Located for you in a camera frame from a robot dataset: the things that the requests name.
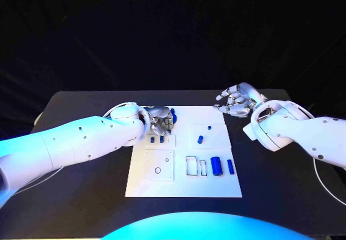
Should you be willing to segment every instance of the robotic hand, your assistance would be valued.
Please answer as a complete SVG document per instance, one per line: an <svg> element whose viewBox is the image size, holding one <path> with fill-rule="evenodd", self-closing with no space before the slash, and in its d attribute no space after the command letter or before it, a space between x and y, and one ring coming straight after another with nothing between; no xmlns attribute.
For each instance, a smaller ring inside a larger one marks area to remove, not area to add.
<svg viewBox="0 0 346 240"><path fill-rule="evenodd" d="M268 100L245 82L229 87L216 100L226 96L226 106L213 107L239 118L252 110L251 123L242 129L252 141L258 139L271 151L294 141L314 159L346 168L346 120L314 118L294 102Z"/></svg>
<svg viewBox="0 0 346 240"><path fill-rule="evenodd" d="M169 135L174 117L166 106L140 107L127 102L102 117L87 117L0 141L0 207L19 189L50 171L133 146L148 131Z"/></svg>

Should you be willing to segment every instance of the white board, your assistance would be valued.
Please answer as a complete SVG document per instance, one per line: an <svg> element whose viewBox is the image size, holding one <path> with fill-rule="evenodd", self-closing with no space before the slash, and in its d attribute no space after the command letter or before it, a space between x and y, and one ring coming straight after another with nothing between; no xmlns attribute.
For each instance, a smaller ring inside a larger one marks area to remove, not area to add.
<svg viewBox="0 0 346 240"><path fill-rule="evenodd" d="M223 114L210 106L169 108L174 108L177 117L172 136L160 143L160 137L148 135L133 146L125 197L241 198ZM199 136L203 136L202 144L198 143ZM186 157L196 157L198 175L187 175ZM221 159L221 176L213 176L212 157ZM228 159L234 163L234 174L229 174Z"/></svg>

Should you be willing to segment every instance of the black table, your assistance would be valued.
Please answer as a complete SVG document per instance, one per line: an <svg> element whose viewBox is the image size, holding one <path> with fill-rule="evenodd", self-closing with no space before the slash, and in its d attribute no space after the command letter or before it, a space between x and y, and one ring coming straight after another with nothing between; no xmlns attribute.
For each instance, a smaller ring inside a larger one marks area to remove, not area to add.
<svg viewBox="0 0 346 240"><path fill-rule="evenodd" d="M288 100L284 90L265 89ZM123 102L140 105L210 106L221 90L58 92L33 133L76 119L102 116ZM127 224L176 212L216 212L278 224L306 235L346 235L346 206L323 189L313 159L296 143L277 152L251 141L249 119L223 115L242 198L125 197L131 147L68 166L39 186L13 196L0 209L0 238L102 237ZM317 163L324 184L346 201L334 168Z"/></svg>

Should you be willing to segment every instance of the white cable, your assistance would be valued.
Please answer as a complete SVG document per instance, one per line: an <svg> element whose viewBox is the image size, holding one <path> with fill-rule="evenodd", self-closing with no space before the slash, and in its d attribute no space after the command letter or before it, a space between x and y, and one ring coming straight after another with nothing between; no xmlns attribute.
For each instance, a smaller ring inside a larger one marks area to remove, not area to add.
<svg viewBox="0 0 346 240"><path fill-rule="evenodd" d="M329 194L332 195L332 197L346 206L346 203L333 195L333 193L329 191L327 187L324 186L323 181L320 179L319 172L317 172L317 168L316 168L316 159L314 158L311 158L311 159L313 159L313 167L314 167L314 172L316 172L316 176L319 178L320 185L324 187L324 189L329 192Z"/></svg>
<svg viewBox="0 0 346 240"><path fill-rule="evenodd" d="M30 187L25 188L23 190L17 191L17 192L13 194L13 196L14 196L16 194L22 193L25 190L27 190L27 189L30 189L32 187L35 187L35 186L37 186L39 184L42 184L42 183L63 169L63 167L65 167L65 166L62 166L62 167L58 169L58 171L56 171L46 179L43 179L40 182L37 182L36 184L33 184Z"/></svg>
<svg viewBox="0 0 346 240"><path fill-rule="evenodd" d="M111 111L112 111L115 108L118 108L120 106L123 106L123 105L125 105L125 104L134 105L136 103L134 103L134 102L124 102L124 103L118 104L117 106L114 106L114 107L107 111L107 113L102 115L102 118L107 117L107 115L111 113Z"/></svg>

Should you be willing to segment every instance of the white robotic arm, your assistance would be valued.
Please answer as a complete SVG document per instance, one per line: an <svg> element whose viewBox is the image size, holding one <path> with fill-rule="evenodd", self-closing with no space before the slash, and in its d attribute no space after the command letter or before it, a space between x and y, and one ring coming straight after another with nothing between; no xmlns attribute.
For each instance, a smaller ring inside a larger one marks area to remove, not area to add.
<svg viewBox="0 0 346 240"><path fill-rule="evenodd" d="M229 96L226 106L213 106L221 112L244 118L254 111L251 123L244 127L251 140L258 139L271 151L294 141L314 159L346 168L346 120L314 118L291 101L268 100L245 82L229 87L216 100L225 96Z"/></svg>
<svg viewBox="0 0 346 240"><path fill-rule="evenodd" d="M143 108L128 102L115 106L104 117L91 116L0 141L0 207L17 190L50 171L133 146L148 130L164 136L172 128L173 114L167 107Z"/></svg>

